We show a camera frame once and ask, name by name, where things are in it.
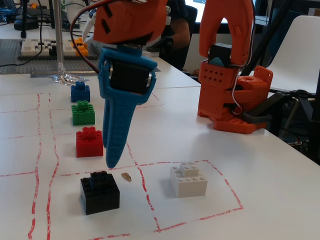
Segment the white chair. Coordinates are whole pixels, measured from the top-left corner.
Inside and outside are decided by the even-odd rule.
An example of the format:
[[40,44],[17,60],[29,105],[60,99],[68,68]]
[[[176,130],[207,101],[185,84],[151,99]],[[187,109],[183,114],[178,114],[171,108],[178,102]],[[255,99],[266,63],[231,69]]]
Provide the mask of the white chair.
[[320,70],[320,17],[294,19],[268,69],[273,72],[272,88],[315,93]]

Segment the small debris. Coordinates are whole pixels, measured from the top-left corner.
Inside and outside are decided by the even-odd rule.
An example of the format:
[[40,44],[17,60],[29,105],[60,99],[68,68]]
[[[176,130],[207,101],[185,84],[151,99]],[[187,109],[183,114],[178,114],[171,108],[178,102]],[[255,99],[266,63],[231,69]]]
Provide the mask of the small debris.
[[124,173],[121,173],[121,176],[123,177],[124,180],[126,180],[127,182],[131,182],[131,177],[128,173],[124,172]]

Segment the blue lego brick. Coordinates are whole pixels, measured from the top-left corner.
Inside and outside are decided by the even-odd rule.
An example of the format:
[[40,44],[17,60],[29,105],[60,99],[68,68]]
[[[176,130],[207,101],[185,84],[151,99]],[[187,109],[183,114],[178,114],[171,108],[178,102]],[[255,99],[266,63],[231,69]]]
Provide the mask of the blue lego brick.
[[71,102],[76,103],[84,100],[90,102],[90,87],[85,85],[83,81],[77,81],[75,86],[71,86]]

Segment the stacked lego bricks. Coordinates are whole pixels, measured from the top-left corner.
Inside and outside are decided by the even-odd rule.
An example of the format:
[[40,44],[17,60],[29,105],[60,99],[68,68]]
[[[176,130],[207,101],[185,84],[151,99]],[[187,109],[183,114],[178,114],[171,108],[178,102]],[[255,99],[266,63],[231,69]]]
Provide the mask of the stacked lego bricks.
[[104,145],[102,132],[96,131],[94,126],[84,127],[82,131],[76,133],[76,157],[102,157],[104,155]]
[[207,178],[195,162],[182,162],[170,169],[170,184],[177,198],[205,196]]
[[81,199],[86,215],[120,207],[120,191],[112,174],[93,172],[81,180]]
[[75,86],[71,86],[71,102],[76,103],[77,101],[90,102],[90,87],[83,81],[77,81]]
[[95,124],[95,110],[88,101],[77,101],[76,105],[71,106],[71,110],[72,123],[74,126]]

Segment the red lego brick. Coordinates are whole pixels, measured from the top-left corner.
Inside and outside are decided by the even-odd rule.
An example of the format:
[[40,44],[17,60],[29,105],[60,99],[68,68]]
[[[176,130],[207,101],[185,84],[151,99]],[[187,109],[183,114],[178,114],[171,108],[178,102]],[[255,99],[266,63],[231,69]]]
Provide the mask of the red lego brick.
[[101,157],[104,155],[102,132],[96,131],[94,126],[84,127],[76,133],[76,157]]

